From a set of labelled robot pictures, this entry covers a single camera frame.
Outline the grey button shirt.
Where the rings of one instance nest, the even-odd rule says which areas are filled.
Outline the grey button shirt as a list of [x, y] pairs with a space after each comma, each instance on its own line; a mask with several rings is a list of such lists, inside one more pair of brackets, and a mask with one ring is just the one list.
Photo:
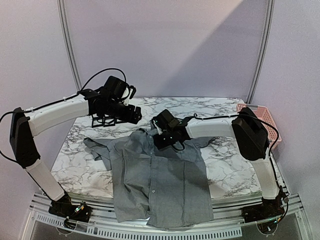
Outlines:
[[154, 127], [139, 128], [130, 135], [85, 138], [84, 144], [96, 161], [112, 174], [115, 215], [119, 222], [147, 220], [160, 229], [187, 227], [214, 218], [206, 165], [201, 149], [212, 137], [157, 149]]

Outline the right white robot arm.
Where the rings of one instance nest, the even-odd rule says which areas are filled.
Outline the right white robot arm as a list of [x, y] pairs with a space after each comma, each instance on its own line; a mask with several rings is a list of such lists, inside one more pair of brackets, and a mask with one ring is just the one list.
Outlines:
[[276, 173], [270, 160], [271, 148], [266, 126], [248, 107], [232, 115], [199, 117], [196, 114], [183, 119], [174, 117], [165, 109], [153, 117], [151, 123], [157, 129], [153, 140], [160, 150], [176, 143], [198, 138], [235, 138], [239, 153], [250, 161], [257, 175], [262, 197], [266, 201], [259, 206], [262, 218], [269, 218], [278, 210], [275, 201], [280, 193]]

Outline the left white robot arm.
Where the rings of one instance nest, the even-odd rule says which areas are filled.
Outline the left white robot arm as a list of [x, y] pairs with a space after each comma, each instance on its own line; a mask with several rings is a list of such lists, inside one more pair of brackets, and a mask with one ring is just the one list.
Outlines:
[[63, 198], [65, 190], [41, 159], [35, 137], [62, 123], [92, 115], [136, 125], [142, 119], [141, 108], [129, 102], [127, 97], [106, 98], [99, 92], [85, 89], [43, 107], [27, 110], [18, 107], [13, 111], [9, 141], [15, 160], [49, 199], [56, 201], [54, 207], [63, 217], [74, 213], [74, 205]]

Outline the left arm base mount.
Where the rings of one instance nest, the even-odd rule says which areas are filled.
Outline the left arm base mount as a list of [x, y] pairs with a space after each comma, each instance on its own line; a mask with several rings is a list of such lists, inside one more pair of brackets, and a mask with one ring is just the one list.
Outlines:
[[92, 207], [85, 202], [74, 205], [70, 201], [52, 201], [48, 212], [52, 215], [69, 220], [88, 223], [92, 214]]

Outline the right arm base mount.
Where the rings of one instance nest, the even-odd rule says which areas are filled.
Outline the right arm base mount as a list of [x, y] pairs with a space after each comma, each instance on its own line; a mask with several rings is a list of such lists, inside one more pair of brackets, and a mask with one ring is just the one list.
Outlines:
[[241, 210], [241, 216], [243, 217], [245, 223], [271, 219], [284, 213], [285, 210], [281, 205], [276, 205], [273, 203], [261, 203], [257, 205], [246, 206]]

